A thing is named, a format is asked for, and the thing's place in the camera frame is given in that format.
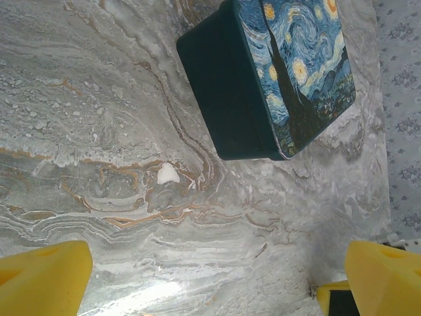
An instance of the floral patterned wallpaper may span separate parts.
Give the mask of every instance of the floral patterned wallpaper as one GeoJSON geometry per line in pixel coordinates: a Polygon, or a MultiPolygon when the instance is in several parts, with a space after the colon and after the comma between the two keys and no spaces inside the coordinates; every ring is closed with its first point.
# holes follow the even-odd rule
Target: floral patterned wallpaper
{"type": "Polygon", "coordinates": [[[391,214],[421,236],[421,0],[377,0],[391,214]]]}

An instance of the van gogh painting print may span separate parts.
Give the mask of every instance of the van gogh painting print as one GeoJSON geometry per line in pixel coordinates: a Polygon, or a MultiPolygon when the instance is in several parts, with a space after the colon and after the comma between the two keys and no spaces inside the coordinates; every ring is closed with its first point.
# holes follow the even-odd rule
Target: van gogh painting print
{"type": "Polygon", "coordinates": [[[239,0],[239,17],[290,158],[355,100],[335,0],[239,0]]]}

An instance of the swirling blue sky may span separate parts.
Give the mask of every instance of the swirling blue sky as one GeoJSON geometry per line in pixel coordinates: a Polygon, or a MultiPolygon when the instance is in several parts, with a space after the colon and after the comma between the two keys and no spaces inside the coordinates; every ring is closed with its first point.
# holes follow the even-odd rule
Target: swirling blue sky
{"type": "MultiPolygon", "coordinates": [[[[341,24],[337,11],[330,10],[334,0],[264,0],[274,10],[274,18],[268,20],[280,51],[286,47],[290,58],[284,58],[289,77],[294,86],[308,98],[315,89],[321,89],[326,74],[341,60],[344,47],[341,24]],[[304,64],[306,76],[296,79],[293,62],[304,64]]],[[[258,0],[239,0],[239,16],[253,56],[272,120],[280,123],[287,116],[278,83],[270,77],[272,60],[269,54],[270,40],[258,0]]]]}

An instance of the marble veining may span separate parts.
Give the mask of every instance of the marble veining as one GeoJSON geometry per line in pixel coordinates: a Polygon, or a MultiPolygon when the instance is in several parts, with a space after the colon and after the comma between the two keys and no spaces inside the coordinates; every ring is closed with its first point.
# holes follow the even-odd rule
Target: marble veining
{"type": "Polygon", "coordinates": [[[371,0],[338,1],[357,98],[292,161],[221,161],[176,53],[218,1],[0,0],[0,254],[87,240],[80,315],[320,315],[390,224],[371,0]]]}

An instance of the dark teal box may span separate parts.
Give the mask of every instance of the dark teal box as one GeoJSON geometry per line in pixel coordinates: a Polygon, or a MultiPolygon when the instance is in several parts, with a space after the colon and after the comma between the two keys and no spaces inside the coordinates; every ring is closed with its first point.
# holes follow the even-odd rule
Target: dark teal box
{"type": "Polygon", "coordinates": [[[334,0],[227,0],[177,50],[225,160],[290,159],[355,100],[334,0]]]}

